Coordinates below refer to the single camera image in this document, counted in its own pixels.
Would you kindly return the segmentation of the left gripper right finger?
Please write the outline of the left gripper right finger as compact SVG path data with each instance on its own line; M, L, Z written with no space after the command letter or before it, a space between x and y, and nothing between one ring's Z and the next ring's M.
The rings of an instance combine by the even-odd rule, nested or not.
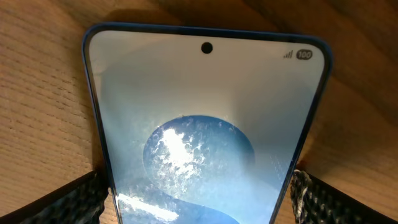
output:
M397 224L302 170L293 173L290 198L296 224Z

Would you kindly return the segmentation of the blue Galaxy smartphone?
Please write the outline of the blue Galaxy smartphone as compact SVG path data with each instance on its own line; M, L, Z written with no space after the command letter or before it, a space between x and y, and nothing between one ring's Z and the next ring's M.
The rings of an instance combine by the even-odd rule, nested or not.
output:
M104 22L82 55L119 223L273 223L332 68L322 40Z

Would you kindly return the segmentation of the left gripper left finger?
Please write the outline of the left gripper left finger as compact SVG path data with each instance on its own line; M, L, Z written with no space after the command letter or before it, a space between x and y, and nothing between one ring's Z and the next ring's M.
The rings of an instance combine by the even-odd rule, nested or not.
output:
M96 171L1 217L8 224L98 224L108 196L108 181Z

